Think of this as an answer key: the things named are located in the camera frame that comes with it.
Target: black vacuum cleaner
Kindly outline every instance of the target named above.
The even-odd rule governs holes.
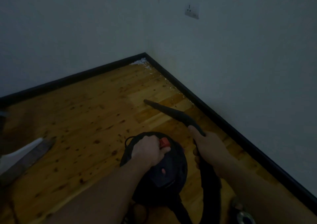
[[[201,135],[205,136],[200,126],[187,114],[153,101],[144,100],[144,103],[152,106],[164,114],[184,123],[187,127],[194,126]],[[139,182],[132,199],[144,206],[167,206],[174,212],[181,224],[192,224],[188,212],[182,204],[179,193],[184,187],[187,178],[187,161],[183,148],[179,143],[169,136],[160,132],[143,132],[132,136],[129,145],[126,145],[125,152],[121,158],[120,166],[123,166],[131,159],[133,146],[144,136],[157,136],[160,140],[166,140],[171,147],[170,152],[165,154],[163,160],[153,166]],[[221,182],[213,167],[201,158],[200,162],[201,186],[203,188],[204,209],[200,224],[219,223],[221,198]]]

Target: wooden floor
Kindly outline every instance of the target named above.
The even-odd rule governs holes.
[[[149,64],[128,65],[52,91],[9,108],[4,136],[29,143],[55,138],[56,144],[6,192],[0,223],[39,223],[103,176],[118,168],[125,138],[160,131],[185,149],[187,182],[181,191],[193,223],[203,209],[200,173],[186,127],[146,106],[144,99],[185,111],[205,130],[214,131],[248,169],[286,191],[276,179],[209,120]],[[222,180],[222,223],[234,192]],[[177,223],[167,208],[153,208],[147,223]]]

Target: wall socket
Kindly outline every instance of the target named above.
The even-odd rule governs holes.
[[[199,5],[189,3],[185,8],[185,15],[191,18],[199,19]]]

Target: red switch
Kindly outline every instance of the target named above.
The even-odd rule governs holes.
[[[166,137],[159,140],[159,148],[162,149],[164,147],[171,147],[171,144]]]

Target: forearm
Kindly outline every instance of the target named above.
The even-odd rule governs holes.
[[[146,171],[139,160],[131,159],[67,203],[49,223],[120,223]]]
[[[222,171],[256,223],[316,223],[316,216],[233,160]]]

